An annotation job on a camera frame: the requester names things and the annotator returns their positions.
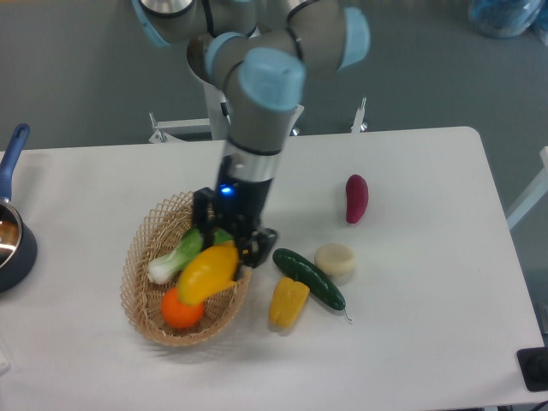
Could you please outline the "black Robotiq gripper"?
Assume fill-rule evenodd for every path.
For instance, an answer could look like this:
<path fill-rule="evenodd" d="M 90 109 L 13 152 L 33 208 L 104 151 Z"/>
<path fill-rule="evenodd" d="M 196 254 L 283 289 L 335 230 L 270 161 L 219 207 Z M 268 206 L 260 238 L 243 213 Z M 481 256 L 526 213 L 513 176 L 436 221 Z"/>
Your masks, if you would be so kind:
<path fill-rule="evenodd" d="M 192 224 L 200 232 L 202 247 L 212 246 L 221 229 L 235 239 L 239 257 L 235 281 L 243 278 L 246 267 L 264 264 L 277 242 L 278 232 L 261 222 L 271 184 L 272 179 L 250 182 L 220 173 L 214 191 L 201 188 L 193 194 Z"/>

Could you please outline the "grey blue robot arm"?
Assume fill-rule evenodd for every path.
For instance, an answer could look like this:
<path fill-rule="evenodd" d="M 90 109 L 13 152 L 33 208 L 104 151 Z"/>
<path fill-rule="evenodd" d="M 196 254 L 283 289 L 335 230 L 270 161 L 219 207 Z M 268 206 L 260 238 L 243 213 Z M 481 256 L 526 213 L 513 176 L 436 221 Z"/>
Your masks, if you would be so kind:
<path fill-rule="evenodd" d="M 193 224 L 211 245 L 230 233 L 240 267 L 268 258 L 277 232 L 261 222 L 306 79 L 362 61 L 369 24 L 338 1 L 136 1 L 160 46 L 205 40 L 204 79 L 226 98 L 229 121 L 217 182 L 194 193 Z"/>

